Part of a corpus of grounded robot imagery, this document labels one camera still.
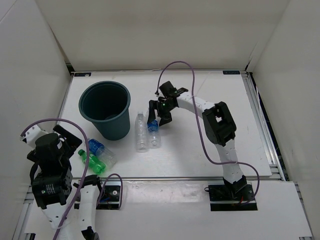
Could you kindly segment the green plastic soda bottle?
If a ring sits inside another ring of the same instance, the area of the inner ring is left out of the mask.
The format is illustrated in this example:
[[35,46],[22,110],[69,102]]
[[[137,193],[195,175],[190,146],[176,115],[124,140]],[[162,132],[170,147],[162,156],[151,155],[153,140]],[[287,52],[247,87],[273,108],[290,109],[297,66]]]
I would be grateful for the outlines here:
[[[81,157],[83,164],[86,164],[87,153],[80,149],[78,155]],[[91,151],[89,152],[89,163],[88,168],[91,169],[96,175],[101,175],[106,170],[106,165],[104,162],[100,161]]]

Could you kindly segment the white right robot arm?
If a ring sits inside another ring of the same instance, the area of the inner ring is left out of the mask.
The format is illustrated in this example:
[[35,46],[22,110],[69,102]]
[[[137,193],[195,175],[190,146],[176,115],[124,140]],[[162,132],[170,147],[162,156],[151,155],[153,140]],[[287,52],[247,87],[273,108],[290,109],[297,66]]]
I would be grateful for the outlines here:
[[161,86],[162,96],[149,101],[147,123],[159,119],[161,127],[172,121],[171,111],[181,108],[195,114],[203,120],[204,130],[208,140],[216,147],[223,169],[224,193],[230,200],[238,199],[243,188],[247,185],[246,177],[240,168],[235,150],[236,124],[227,104],[223,101],[212,103],[199,97],[192,96],[181,87]]

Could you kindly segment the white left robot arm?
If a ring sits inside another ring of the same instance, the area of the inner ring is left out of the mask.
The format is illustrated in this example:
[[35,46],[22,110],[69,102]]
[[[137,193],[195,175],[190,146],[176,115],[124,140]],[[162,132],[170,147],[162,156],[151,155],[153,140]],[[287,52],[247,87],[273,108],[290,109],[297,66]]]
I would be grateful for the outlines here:
[[37,206],[57,232],[58,240],[97,240],[96,202],[105,188],[97,175],[73,183],[71,156],[82,140],[60,125],[52,133],[37,125],[30,127],[22,141],[32,147],[27,159],[33,162],[30,183]]

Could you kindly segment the clear bottle with blue label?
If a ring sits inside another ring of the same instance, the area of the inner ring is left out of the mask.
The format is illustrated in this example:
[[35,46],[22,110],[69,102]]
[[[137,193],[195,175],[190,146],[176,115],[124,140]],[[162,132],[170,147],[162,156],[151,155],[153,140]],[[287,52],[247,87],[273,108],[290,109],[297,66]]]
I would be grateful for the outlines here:
[[159,124],[155,119],[147,124],[148,139],[151,148],[159,148],[161,146],[161,136],[159,132]]

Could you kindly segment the clear unlabelled plastic bottle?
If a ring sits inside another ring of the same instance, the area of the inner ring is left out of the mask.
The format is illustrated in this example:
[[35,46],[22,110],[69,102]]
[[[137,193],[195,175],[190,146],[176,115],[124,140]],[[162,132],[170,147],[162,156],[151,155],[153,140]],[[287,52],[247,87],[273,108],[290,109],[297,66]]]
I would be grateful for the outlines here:
[[138,152],[148,150],[147,121],[142,111],[137,113],[135,119],[135,146]]

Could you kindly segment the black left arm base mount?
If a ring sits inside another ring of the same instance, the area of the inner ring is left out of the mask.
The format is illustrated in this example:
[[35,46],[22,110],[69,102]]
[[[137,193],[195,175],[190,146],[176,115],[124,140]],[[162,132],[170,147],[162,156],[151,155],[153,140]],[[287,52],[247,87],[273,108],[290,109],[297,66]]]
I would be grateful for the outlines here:
[[105,185],[97,210],[120,210],[122,206],[123,186],[121,183]]

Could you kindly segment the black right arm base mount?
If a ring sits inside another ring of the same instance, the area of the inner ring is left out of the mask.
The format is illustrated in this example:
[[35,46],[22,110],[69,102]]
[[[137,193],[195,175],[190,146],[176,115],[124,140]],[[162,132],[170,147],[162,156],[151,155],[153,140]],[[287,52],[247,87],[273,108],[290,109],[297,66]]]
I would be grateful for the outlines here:
[[209,194],[211,212],[257,211],[254,190],[248,184],[233,195],[225,185],[208,185],[204,191]]

